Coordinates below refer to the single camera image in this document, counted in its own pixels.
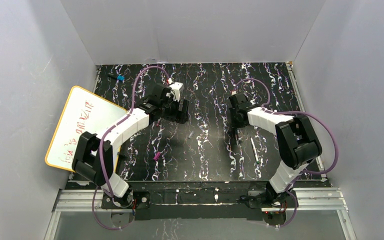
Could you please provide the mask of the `magenta pen cap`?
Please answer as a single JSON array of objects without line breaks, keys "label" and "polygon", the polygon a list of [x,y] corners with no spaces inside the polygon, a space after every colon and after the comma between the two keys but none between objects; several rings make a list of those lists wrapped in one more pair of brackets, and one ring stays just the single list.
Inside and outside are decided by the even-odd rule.
[{"label": "magenta pen cap", "polygon": [[157,152],[153,158],[154,161],[157,161],[159,157],[161,156],[161,152]]}]

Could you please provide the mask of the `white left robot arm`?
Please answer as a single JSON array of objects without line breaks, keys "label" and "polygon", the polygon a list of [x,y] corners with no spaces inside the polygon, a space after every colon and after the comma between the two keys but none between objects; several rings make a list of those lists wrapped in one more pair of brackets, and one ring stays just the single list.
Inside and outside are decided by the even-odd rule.
[{"label": "white left robot arm", "polygon": [[157,83],[146,90],[134,108],[99,134],[84,132],[78,139],[72,169],[111,197],[122,199],[129,184],[115,172],[119,148],[133,135],[160,119],[184,124],[189,119],[189,101],[182,99],[184,84]]}]

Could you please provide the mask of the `black pen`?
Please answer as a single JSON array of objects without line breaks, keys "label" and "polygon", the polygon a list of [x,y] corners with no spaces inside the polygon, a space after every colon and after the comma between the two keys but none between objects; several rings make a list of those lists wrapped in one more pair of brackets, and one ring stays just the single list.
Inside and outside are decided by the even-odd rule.
[{"label": "black pen", "polygon": [[234,130],[235,132],[235,141],[236,141],[236,144],[237,145],[240,145],[242,143],[242,134],[241,134],[241,130],[239,128],[236,128]]}]

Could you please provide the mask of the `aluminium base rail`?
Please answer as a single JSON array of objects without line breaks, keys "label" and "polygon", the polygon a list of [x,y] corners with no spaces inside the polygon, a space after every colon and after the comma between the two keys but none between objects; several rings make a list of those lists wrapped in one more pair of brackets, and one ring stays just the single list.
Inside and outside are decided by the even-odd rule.
[{"label": "aluminium base rail", "polygon": [[[348,214],[348,206],[339,187],[298,187],[295,192],[299,211],[334,210],[337,212],[345,239],[357,238]],[[92,204],[93,195],[92,189],[60,190],[54,202],[44,239],[55,238],[62,212],[89,212],[92,209],[97,212],[107,212],[107,209],[101,208],[103,192],[97,191],[94,204]]]}]

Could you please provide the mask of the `white green pen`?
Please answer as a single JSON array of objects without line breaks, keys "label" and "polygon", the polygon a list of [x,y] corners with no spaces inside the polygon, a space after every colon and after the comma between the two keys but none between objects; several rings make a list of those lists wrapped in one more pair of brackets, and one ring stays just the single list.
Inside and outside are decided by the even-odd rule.
[{"label": "white green pen", "polygon": [[256,149],[256,145],[255,145],[254,139],[252,137],[250,138],[250,142],[251,142],[251,147],[252,147],[253,155],[254,155],[254,158],[255,158],[255,162],[257,164],[259,164],[260,161],[259,161],[258,152],[257,152],[257,149]]}]

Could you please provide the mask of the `blue capped black marker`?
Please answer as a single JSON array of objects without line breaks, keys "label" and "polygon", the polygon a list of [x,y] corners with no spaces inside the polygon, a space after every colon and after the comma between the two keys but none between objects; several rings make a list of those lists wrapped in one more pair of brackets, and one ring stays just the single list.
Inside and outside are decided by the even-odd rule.
[{"label": "blue capped black marker", "polygon": [[117,81],[124,81],[125,77],[119,74],[114,74],[114,73],[108,73],[107,76],[111,79],[117,80]]}]

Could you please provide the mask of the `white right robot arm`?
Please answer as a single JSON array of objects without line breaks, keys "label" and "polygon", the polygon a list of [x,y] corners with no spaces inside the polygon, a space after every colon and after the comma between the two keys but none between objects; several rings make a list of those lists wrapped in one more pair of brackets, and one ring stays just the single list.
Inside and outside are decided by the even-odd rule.
[{"label": "white right robot arm", "polygon": [[303,114],[278,114],[257,106],[244,93],[233,94],[228,99],[233,128],[258,127],[276,137],[281,161],[265,190],[265,199],[275,202],[286,195],[294,181],[322,153],[311,121]]}]

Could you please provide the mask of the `yellow framed whiteboard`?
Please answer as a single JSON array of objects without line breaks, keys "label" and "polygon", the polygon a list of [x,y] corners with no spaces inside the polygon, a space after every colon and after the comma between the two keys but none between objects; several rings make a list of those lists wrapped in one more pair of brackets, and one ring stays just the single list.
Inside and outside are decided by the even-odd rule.
[{"label": "yellow framed whiteboard", "polygon": [[73,86],[45,155],[45,163],[72,171],[72,162],[81,134],[104,132],[127,111],[80,86]]}]

